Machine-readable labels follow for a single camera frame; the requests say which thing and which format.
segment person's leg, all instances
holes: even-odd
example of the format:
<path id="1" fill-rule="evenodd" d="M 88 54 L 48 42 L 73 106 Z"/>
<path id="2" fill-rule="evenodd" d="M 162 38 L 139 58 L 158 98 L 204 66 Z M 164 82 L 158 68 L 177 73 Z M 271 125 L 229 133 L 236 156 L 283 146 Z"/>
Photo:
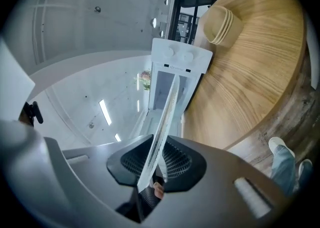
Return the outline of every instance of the person's leg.
<path id="1" fill-rule="evenodd" d="M 305 159 L 300 163 L 299 166 L 299 189 L 303 188 L 308 182 L 313 172 L 313 166 L 310 159 Z"/>
<path id="2" fill-rule="evenodd" d="M 273 153 L 271 179 L 280 186 L 284 195 L 291 196 L 295 187 L 295 154 L 279 137 L 269 140 L 269 148 Z"/>

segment jeans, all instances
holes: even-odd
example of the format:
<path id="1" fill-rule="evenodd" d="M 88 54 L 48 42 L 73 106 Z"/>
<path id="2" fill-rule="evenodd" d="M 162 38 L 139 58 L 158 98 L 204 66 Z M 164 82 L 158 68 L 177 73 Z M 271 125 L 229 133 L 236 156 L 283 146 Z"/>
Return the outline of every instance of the jeans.
<path id="1" fill-rule="evenodd" d="M 288 197 L 294 192 L 296 182 L 295 157 L 283 145 L 278 145 L 273 156 L 271 179 L 280 186 Z M 299 177 L 299 187 L 303 187 L 308 181 L 312 169 L 305 168 Z"/>

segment white knob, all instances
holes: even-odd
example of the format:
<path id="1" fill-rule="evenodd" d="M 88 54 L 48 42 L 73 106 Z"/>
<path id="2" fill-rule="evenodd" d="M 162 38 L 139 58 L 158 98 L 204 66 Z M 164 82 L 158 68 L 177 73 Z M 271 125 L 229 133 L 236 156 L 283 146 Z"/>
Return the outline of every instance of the white knob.
<path id="1" fill-rule="evenodd" d="M 174 55 L 174 50 L 171 48 L 171 47 L 167 47 L 164 52 L 163 52 L 163 55 L 166 57 L 166 58 L 171 58 L 173 55 Z"/>
<path id="2" fill-rule="evenodd" d="M 191 52 L 185 52 L 183 53 L 182 58 L 185 62 L 191 63 L 194 60 L 194 55 Z"/>

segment shoe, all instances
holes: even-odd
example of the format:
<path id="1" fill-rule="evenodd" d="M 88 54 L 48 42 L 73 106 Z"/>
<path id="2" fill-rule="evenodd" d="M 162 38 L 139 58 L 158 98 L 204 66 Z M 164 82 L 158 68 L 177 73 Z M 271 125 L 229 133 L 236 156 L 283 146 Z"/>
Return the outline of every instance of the shoe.
<path id="1" fill-rule="evenodd" d="M 311 171 L 312 168 L 313 168 L 313 166 L 312 166 L 311 160 L 310 160 L 310 159 L 307 159 L 307 158 L 304 159 L 304 160 L 300 163 L 300 166 L 299 166 L 299 172 L 298 172 L 299 177 L 301 177 L 302 172 L 304 172 L 304 171 Z"/>
<path id="2" fill-rule="evenodd" d="M 276 151 L 276 148 L 277 146 L 284 146 L 285 148 L 287 148 L 289 150 L 289 152 L 292 154 L 293 157 L 295 157 L 295 153 L 290 150 L 285 142 L 280 138 L 280 137 L 272 137 L 270 140 L 269 140 L 269 148 L 270 148 L 270 151 L 273 153 L 273 155 L 275 155 L 275 151 Z"/>

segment round wooden table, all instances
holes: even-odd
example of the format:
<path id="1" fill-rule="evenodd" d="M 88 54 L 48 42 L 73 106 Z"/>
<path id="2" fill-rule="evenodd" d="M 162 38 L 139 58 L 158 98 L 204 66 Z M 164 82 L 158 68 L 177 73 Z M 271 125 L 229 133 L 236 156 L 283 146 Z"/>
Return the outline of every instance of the round wooden table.
<path id="1" fill-rule="evenodd" d="M 269 117 L 296 80 L 306 46 L 298 0 L 217 0 L 244 28 L 229 48 L 210 44 L 200 19 L 194 44 L 213 52 L 212 64 L 185 112 L 183 137 L 228 149 Z"/>

